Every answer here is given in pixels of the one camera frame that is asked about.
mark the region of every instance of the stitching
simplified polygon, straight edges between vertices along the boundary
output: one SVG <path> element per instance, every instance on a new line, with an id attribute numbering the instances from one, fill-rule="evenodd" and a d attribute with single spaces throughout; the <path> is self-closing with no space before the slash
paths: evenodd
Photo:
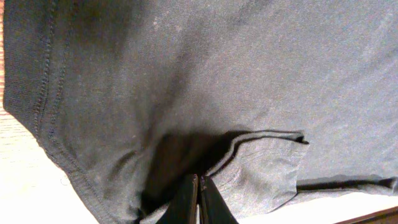
<path id="1" fill-rule="evenodd" d="M 44 63 L 44 76 L 42 85 L 40 87 L 39 99 L 34 107 L 34 134 L 39 141 L 40 124 L 43 118 L 43 111 L 47 103 L 49 93 L 49 75 L 50 75 L 50 55 L 52 51 L 53 38 L 55 33 L 54 18 L 58 12 L 58 1 L 51 1 L 50 18 L 49 18 L 49 36 L 45 43 L 45 63 Z"/>
<path id="2" fill-rule="evenodd" d="M 97 201 L 99 202 L 100 207 L 106 212 L 106 214 L 108 215 L 106 217 L 106 219 L 108 220 L 112 220 L 112 215 L 110 214 L 109 210 L 104 206 L 103 201 L 100 199 L 100 197 L 98 196 L 98 193 L 96 192 L 95 188 L 93 187 L 93 185 L 91 184 L 91 182 L 88 180 L 87 176 L 84 174 L 83 169 L 78 165 L 78 163 L 70 157 L 70 154 L 68 152 L 65 152 L 63 150 L 63 147 L 61 146 L 61 144 L 59 144 L 59 142 L 55 139 L 55 122 L 56 122 L 56 116 L 59 114 L 59 102 L 62 99 L 62 90 L 63 90 L 63 83 L 64 83 L 64 79 L 65 79 L 65 70 L 66 70 L 66 62 L 67 62 L 67 54 L 68 54 L 68 50 L 69 50 L 69 46 L 70 46 L 70 36 L 72 35 L 73 29 L 72 29 L 72 20 L 74 20 L 74 18 L 76 17 L 77 13 L 78 13 L 78 3 L 74 2 L 73 3 L 73 7 L 72 7 L 72 19 L 70 20 L 68 26 L 69 26 L 69 30 L 67 32 L 67 36 L 65 38 L 65 50 L 63 53 L 63 58 L 62 58 L 62 70 L 61 70 L 61 74 L 60 74 L 60 80 L 58 81 L 58 90 L 57 90 L 57 94 L 55 97 L 55 101 L 54 101 L 54 105 L 52 108 L 52 116 L 51 116 L 51 120 L 50 120 L 50 130 L 49 130 L 49 138 L 50 140 L 57 146 L 57 148 L 60 150 L 62 156 L 64 159 L 67 159 L 70 164 L 72 164 L 76 169 L 78 174 L 83 178 L 83 180 L 86 182 L 86 184 L 89 186 L 89 190 L 90 192 L 96 197 Z M 77 188 L 79 189 L 80 192 L 84 192 L 80 186 L 77 186 Z M 95 213 L 98 215 L 98 218 L 103 222 L 103 217 L 102 216 L 106 216 L 101 212 L 97 212 L 97 209 L 95 209 L 95 207 L 92 207 L 92 209 L 94 211 L 96 211 Z"/>

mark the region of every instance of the wooden table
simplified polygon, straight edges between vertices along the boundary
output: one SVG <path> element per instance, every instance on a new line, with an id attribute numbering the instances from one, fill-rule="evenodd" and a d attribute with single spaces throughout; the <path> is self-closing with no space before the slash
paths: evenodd
<path id="1" fill-rule="evenodd" d="M 3 9 L 4 0 L 0 0 L 1 102 L 4 91 Z M 240 223 L 335 223 L 397 205 L 398 197 L 353 193 L 291 205 L 262 217 L 240 220 Z M 2 103 L 0 223 L 97 223 L 77 197 L 65 173 L 47 158 L 30 132 L 4 111 Z"/>

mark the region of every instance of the wooden surface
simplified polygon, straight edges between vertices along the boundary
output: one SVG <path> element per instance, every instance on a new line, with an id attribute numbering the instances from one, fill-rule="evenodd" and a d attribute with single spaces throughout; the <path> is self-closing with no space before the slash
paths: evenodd
<path id="1" fill-rule="evenodd" d="M 0 11 L 4 0 L 0 0 Z M 0 101 L 4 52 L 0 16 Z M 335 223 L 398 205 L 398 197 L 353 193 L 278 209 L 240 223 Z M 71 187 L 65 173 L 44 154 L 33 136 L 0 103 L 0 223 L 86 223 L 97 221 Z"/>

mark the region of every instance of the garment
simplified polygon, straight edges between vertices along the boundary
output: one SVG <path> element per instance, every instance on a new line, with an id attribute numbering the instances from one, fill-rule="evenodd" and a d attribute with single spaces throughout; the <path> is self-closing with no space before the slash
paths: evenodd
<path id="1" fill-rule="evenodd" d="M 155 222 L 189 173 L 211 175 L 236 218 L 397 195 L 397 11 L 6 1 L 4 107 L 100 223 Z"/>

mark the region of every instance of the gray fabric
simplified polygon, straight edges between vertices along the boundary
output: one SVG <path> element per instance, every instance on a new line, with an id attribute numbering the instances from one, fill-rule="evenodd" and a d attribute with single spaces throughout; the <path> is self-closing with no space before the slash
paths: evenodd
<path id="1" fill-rule="evenodd" d="M 211 166 L 238 218 L 297 192 L 398 194 L 398 1 L 54 5 L 40 143 L 100 223 L 131 223 Z"/>

